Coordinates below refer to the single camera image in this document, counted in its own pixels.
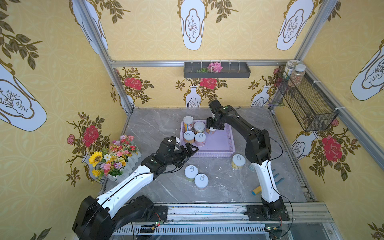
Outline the small yellow label can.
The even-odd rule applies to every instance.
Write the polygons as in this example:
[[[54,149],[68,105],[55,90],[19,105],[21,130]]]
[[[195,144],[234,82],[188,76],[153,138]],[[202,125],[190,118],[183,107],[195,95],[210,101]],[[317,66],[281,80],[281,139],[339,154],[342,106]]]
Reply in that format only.
[[[186,131],[183,134],[185,143],[193,144],[195,142],[195,133],[193,131]]]

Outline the yellow peach can white lid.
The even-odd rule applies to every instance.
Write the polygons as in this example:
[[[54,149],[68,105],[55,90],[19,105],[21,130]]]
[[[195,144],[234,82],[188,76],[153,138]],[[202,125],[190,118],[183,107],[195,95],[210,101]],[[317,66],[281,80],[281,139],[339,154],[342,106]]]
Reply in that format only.
[[[199,134],[199,133],[205,133],[206,131],[206,123],[203,121],[196,121],[194,123],[194,133]]]

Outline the tall colourful mixed-food can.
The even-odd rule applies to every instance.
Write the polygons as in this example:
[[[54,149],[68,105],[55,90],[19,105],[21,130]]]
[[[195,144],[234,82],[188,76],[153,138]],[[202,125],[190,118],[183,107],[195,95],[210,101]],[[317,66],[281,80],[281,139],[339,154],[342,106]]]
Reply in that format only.
[[[194,118],[192,116],[185,116],[183,118],[185,132],[194,131]]]

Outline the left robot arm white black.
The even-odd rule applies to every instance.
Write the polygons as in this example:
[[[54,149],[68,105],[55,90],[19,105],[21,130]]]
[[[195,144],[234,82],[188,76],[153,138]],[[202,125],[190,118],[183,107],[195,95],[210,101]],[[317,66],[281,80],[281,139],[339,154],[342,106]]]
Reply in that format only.
[[[198,147],[181,145],[176,137],[164,138],[158,150],[146,157],[138,168],[106,193],[86,197],[80,204],[73,231],[80,240],[108,240],[114,231],[135,220],[150,219],[154,203],[145,196],[128,200],[159,175],[168,174],[167,166],[181,168]]]

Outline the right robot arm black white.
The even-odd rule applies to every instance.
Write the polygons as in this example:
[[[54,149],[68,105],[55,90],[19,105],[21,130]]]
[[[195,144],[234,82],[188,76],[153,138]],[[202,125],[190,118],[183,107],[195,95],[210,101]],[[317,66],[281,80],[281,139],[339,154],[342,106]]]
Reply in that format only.
[[[262,190],[262,213],[268,220],[289,220],[283,196],[278,192],[273,178],[271,139],[267,130],[260,130],[237,114],[232,106],[222,106],[218,100],[209,104],[213,117],[207,118],[207,127],[224,130],[232,126],[246,140],[245,156],[253,164]]]

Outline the lilac perforated plastic basket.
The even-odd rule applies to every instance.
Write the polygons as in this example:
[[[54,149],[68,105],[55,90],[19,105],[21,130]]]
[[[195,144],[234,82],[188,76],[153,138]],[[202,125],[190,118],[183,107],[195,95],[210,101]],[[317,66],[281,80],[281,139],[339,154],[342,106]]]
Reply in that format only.
[[[199,150],[193,155],[195,158],[229,158],[235,149],[232,127],[225,125],[224,130],[216,130],[213,134],[205,131],[206,144],[199,147]]]

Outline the pink purple label can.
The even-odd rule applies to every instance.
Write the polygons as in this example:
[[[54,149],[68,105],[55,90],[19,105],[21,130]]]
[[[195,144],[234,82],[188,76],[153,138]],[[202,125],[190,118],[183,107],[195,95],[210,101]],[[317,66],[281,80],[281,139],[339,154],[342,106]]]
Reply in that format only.
[[[195,182],[197,189],[204,190],[209,184],[209,178],[205,174],[198,174],[195,177],[194,182]]]

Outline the white picket fence planter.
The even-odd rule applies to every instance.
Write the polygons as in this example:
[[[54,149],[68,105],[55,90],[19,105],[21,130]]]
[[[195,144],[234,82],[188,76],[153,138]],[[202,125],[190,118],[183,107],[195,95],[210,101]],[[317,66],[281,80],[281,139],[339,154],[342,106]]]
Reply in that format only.
[[[141,159],[141,156],[142,154],[140,151],[138,151],[137,153],[133,153],[131,157],[127,158],[126,160],[127,164],[125,167],[123,167],[123,170],[122,170],[123,173],[121,175],[117,175],[117,176],[108,175],[107,178],[112,182],[121,183],[136,169],[136,166],[139,160]]]

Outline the pink flower on shelf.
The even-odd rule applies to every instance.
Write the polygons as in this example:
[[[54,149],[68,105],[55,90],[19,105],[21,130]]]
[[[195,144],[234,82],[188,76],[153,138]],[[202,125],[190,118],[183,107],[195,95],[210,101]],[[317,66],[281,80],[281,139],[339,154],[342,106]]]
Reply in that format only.
[[[223,69],[222,63],[220,62],[212,62],[208,66],[208,70],[211,73],[220,73]]]

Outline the artificial flower bouquet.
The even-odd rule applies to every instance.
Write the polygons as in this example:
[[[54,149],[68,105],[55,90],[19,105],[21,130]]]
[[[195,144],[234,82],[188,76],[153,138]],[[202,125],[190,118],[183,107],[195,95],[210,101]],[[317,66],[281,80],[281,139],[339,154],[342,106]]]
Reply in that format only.
[[[127,158],[139,151],[134,139],[135,137],[131,135],[121,135],[108,148],[103,148],[100,152],[94,152],[89,158],[92,175],[97,179],[102,179],[108,175],[121,175],[123,167],[127,164]]]

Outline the spice jar behind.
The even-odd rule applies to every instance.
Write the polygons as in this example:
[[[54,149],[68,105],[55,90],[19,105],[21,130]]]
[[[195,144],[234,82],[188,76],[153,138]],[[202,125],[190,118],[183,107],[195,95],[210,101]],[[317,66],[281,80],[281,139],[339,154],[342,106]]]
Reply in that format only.
[[[289,60],[286,63],[284,72],[283,72],[283,78],[288,79],[289,76],[292,74],[293,70],[295,69],[296,65],[299,65],[301,61],[299,60]]]

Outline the spice jar white lid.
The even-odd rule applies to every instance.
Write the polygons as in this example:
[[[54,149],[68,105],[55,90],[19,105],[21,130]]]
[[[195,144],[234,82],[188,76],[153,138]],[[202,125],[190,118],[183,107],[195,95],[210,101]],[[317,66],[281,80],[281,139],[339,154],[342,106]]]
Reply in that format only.
[[[290,79],[288,81],[288,86],[290,87],[297,87],[302,82],[305,73],[306,73],[306,66],[303,64],[298,64],[295,66],[295,69],[292,71],[290,75]]]

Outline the dark grey wall shelf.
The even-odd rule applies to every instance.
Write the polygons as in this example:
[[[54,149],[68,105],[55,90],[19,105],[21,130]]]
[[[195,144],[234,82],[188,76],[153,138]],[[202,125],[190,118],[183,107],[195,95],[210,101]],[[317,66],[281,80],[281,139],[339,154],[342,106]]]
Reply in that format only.
[[[184,62],[186,79],[227,79],[249,78],[251,69],[247,62],[241,61],[195,61]]]

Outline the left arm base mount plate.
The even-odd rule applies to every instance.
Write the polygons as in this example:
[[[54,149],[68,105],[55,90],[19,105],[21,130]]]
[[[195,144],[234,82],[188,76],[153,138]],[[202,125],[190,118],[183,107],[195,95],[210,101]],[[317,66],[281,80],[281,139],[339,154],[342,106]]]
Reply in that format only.
[[[154,223],[159,221],[167,221],[168,217],[168,206],[166,205],[155,205],[144,210],[144,213],[139,215],[139,218],[134,220],[134,223]]]

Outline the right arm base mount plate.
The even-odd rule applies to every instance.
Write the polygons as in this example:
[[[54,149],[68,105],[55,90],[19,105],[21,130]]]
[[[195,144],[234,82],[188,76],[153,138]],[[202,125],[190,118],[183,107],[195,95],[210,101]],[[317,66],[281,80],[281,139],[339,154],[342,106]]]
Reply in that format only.
[[[286,207],[275,212],[263,205],[247,205],[245,215],[249,221],[289,221],[290,216]]]

